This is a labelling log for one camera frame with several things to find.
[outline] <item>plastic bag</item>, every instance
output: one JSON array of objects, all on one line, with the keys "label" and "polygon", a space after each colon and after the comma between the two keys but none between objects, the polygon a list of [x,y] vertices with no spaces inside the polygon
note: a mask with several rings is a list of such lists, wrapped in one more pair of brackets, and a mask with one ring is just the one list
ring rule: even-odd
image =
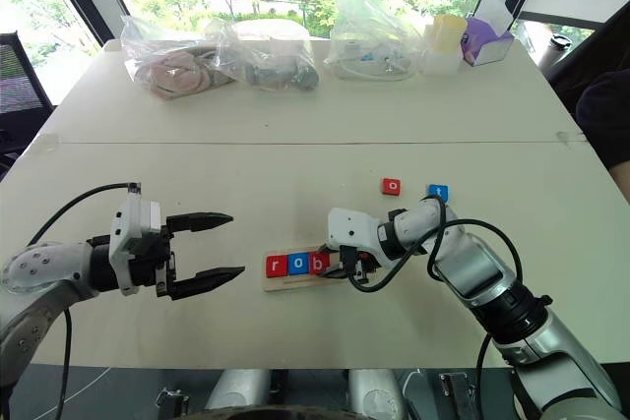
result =
[{"label": "plastic bag", "polygon": [[341,78],[398,81],[418,70],[422,39],[380,0],[337,0],[324,64]]},{"label": "plastic bag", "polygon": [[264,90],[312,90],[319,83],[310,35],[291,20],[248,20],[206,28],[217,41],[214,67],[239,82]]},{"label": "plastic bag", "polygon": [[213,67],[217,45],[211,40],[191,32],[164,30],[134,17],[122,20],[125,67],[141,87],[162,98],[176,98],[231,81]]}]

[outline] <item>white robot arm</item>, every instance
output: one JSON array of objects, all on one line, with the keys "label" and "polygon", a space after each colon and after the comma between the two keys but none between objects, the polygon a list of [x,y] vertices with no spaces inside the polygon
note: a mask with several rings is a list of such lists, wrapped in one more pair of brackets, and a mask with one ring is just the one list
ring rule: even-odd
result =
[{"label": "white robot arm", "polygon": [[[465,223],[490,227],[504,237],[518,262],[517,273],[467,233]],[[324,276],[347,277],[364,292],[382,288],[412,254],[431,252],[429,274],[451,288],[514,367],[515,394],[528,418],[539,418],[552,405],[574,397],[590,398],[602,410],[620,415],[621,402],[607,373],[548,308],[551,299],[534,297],[522,283],[516,250],[492,225],[456,220],[436,196],[414,209],[390,212],[387,221],[332,209],[326,248],[340,252],[342,268]],[[375,285],[366,285],[378,266],[390,271]]]},{"label": "white robot arm", "polygon": [[169,243],[173,233],[230,221],[223,213],[197,212],[169,216],[161,225],[159,204],[142,200],[140,186],[130,184],[110,234],[81,243],[36,243],[10,258],[0,282],[3,406],[54,320],[76,302],[117,288],[131,295],[140,285],[154,285],[158,297],[177,300],[213,290],[241,274],[244,267],[215,268],[176,280]]}]

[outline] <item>chair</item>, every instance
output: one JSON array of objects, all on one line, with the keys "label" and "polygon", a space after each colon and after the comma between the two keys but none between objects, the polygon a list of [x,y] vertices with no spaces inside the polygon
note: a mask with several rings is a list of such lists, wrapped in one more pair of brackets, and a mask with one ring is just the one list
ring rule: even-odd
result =
[{"label": "chair", "polygon": [[585,39],[575,51],[545,71],[549,84],[575,116],[582,93],[604,73],[630,68],[630,2]]},{"label": "chair", "polygon": [[51,113],[18,34],[0,34],[0,174],[11,168]]}]

